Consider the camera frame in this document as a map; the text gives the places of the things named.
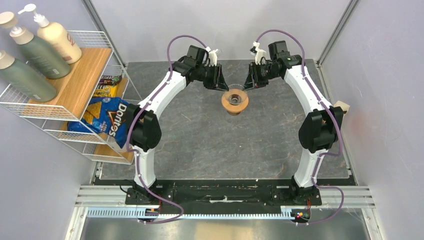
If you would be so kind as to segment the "clear glass dripper cone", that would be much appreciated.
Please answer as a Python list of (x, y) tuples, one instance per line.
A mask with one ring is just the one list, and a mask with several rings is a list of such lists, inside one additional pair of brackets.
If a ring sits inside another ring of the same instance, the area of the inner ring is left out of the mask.
[(222, 95), (221, 101), (230, 106), (239, 106), (248, 100), (247, 91), (241, 84), (230, 84), (229, 91), (225, 91)]

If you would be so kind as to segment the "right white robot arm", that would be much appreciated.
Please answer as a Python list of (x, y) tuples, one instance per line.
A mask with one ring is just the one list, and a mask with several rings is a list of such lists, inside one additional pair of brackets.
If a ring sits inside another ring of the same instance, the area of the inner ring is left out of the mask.
[(269, 59), (265, 58), (267, 52), (260, 49), (257, 41), (253, 42), (250, 52), (254, 61), (248, 65), (244, 89), (263, 88), (271, 79), (282, 78), (294, 91), (304, 111), (305, 119), (298, 131), (302, 155), (285, 199), (296, 205), (306, 204), (309, 198), (319, 194), (315, 183), (321, 158), (339, 139), (344, 111), (340, 106), (334, 107), (308, 79), (304, 59), (292, 55), (284, 40), (268, 45)]

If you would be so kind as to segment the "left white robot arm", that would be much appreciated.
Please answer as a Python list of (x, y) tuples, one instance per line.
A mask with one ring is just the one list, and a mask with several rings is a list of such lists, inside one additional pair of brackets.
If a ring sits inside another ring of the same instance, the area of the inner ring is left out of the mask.
[(164, 79), (144, 100), (128, 105), (126, 143), (134, 152), (134, 187), (139, 188), (137, 197), (144, 204), (152, 204), (157, 198), (157, 191), (151, 186), (156, 181), (154, 155), (162, 137), (159, 119), (163, 111), (194, 81), (201, 82), (208, 90), (229, 90), (218, 54), (219, 49), (189, 46), (187, 54), (170, 64)]

